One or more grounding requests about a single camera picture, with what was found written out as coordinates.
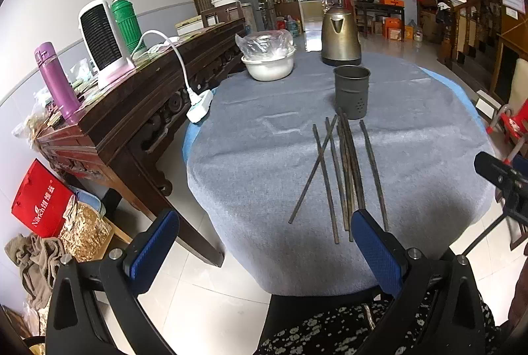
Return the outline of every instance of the blue padded clamp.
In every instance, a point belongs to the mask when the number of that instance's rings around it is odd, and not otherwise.
[[[405,249],[365,209],[356,211],[350,224],[354,240],[382,291],[396,298],[409,267]]]
[[[139,233],[126,249],[123,270],[135,294],[146,293],[180,230],[178,213],[164,210],[147,231]]]

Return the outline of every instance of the red paper bag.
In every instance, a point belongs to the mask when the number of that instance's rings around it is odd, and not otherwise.
[[[73,192],[35,158],[11,206],[11,213],[40,237],[58,236]]]

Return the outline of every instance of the round table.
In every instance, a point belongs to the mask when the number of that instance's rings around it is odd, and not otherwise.
[[[439,257],[491,204],[493,187],[475,173],[473,160],[481,150],[493,154],[492,146],[455,93],[418,66],[377,53],[363,53],[362,64],[371,71],[364,121],[391,232],[404,248]],[[340,243],[334,243],[320,166],[288,223],[317,157],[312,124],[324,139],[325,118],[334,114],[333,68],[320,53],[297,53],[284,79],[258,82],[244,72],[223,81],[192,146],[189,188],[226,248],[269,293],[340,295],[376,284],[344,231],[329,146]],[[358,121],[350,128],[366,208],[382,225]]]

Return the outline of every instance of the metal cup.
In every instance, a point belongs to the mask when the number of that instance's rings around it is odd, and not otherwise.
[[[344,65],[334,69],[335,103],[348,119],[366,115],[370,71],[363,66]]]

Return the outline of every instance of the orange box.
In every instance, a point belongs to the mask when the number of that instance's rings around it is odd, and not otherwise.
[[[401,20],[399,18],[386,18],[385,27],[401,28]]]
[[[405,40],[412,40],[414,29],[411,26],[405,26]]]
[[[399,18],[385,18],[383,23],[383,36],[389,37],[387,30],[390,28],[401,29],[401,20]]]
[[[403,0],[379,0],[383,5],[405,6]]]

